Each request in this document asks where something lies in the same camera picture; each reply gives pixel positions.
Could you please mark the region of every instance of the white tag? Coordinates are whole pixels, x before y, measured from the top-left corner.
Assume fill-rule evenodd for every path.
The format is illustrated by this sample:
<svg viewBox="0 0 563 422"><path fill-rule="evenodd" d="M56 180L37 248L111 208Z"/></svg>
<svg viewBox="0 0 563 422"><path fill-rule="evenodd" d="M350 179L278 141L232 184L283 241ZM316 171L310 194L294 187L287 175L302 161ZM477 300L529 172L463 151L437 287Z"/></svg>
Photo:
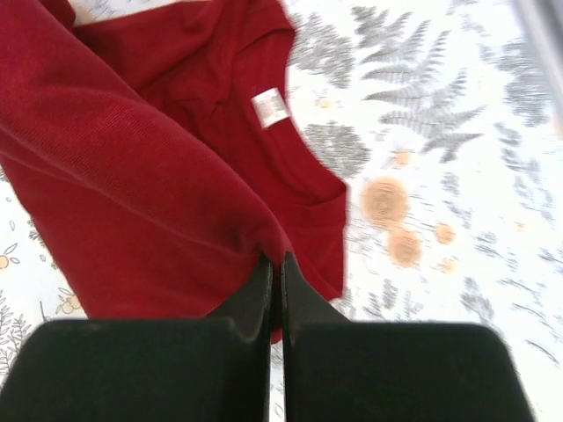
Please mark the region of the white tag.
<svg viewBox="0 0 563 422"><path fill-rule="evenodd" d="M288 108L277 88L262 92L252 99L252 103L264 129L289 117Z"/></svg>

